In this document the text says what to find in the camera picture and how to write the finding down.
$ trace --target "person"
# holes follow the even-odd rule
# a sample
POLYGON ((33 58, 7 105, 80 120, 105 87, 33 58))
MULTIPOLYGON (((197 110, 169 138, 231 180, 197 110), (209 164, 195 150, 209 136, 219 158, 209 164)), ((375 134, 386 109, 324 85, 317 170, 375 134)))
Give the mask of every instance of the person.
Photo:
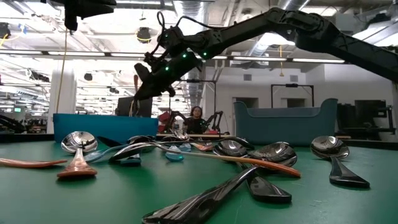
POLYGON ((191 110, 190 117, 183 123, 183 130, 188 134, 203 134, 203 125, 205 125, 205 123, 206 121, 202 118, 201 107, 194 106, 191 110))

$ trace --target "black spoon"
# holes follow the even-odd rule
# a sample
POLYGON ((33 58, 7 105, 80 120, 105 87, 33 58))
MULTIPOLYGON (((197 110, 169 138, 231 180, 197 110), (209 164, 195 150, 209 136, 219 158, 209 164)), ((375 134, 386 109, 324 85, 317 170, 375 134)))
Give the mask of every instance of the black spoon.
POLYGON ((252 166, 219 186, 204 191, 202 194, 148 213, 142 218, 142 223, 205 223, 221 203, 225 201, 227 196, 253 174, 257 168, 259 167, 252 166))
MULTIPOLYGON (((268 146, 263 147, 262 149, 259 149, 254 152, 249 152, 249 154, 255 154, 256 157, 253 157, 253 159, 261 159, 261 160, 266 160, 266 161, 271 161, 268 157, 265 157, 265 155, 270 155, 272 154, 271 151, 278 151, 276 149, 279 149, 279 153, 281 152, 287 152, 285 154, 289 154, 290 157, 288 159, 282 159, 281 157, 279 159, 274 159, 277 162, 285 162, 285 161, 294 161, 297 160, 297 156, 295 155, 293 149, 288 145, 284 143, 275 143, 271 144, 268 146)), ((218 155, 224 155, 224 156, 239 156, 239 157, 246 157, 248 156, 247 150, 244 147, 241 147, 239 145, 236 145, 234 142, 221 142, 218 144, 214 149, 213 152, 218 155)), ((242 164, 238 163, 242 169, 246 169, 247 167, 242 164)), ((248 189, 250 191, 250 194, 255 200, 258 200, 260 202, 268 202, 268 203, 290 203, 292 201, 292 195, 289 194, 288 192, 278 188, 277 186, 273 185, 266 179, 262 178, 259 176, 257 173, 253 173, 248 179, 247 179, 247 184, 248 184, 248 189)))
POLYGON ((333 136, 320 136, 312 141, 310 149, 316 156, 331 160, 329 181, 332 184, 364 189, 370 188, 368 181, 354 174, 340 162, 340 159, 344 159, 349 155, 349 149, 342 140, 333 136))

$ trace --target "blue bin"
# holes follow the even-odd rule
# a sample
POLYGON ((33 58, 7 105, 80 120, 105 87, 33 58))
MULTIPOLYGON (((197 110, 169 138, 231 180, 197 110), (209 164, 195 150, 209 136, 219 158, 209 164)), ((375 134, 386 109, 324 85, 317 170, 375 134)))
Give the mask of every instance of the blue bin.
POLYGON ((248 109, 234 103, 236 136, 252 144, 278 141, 309 146, 318 136, 334 136, 337 99, 326 99, 320 108, 248 109))
POLYGON ((56 142, 74 131, 87 131, 94 137, 125 143, 133 136, 156 136, 158 126, 157 118, 85 114, 54 114, 53 122, 56 142))

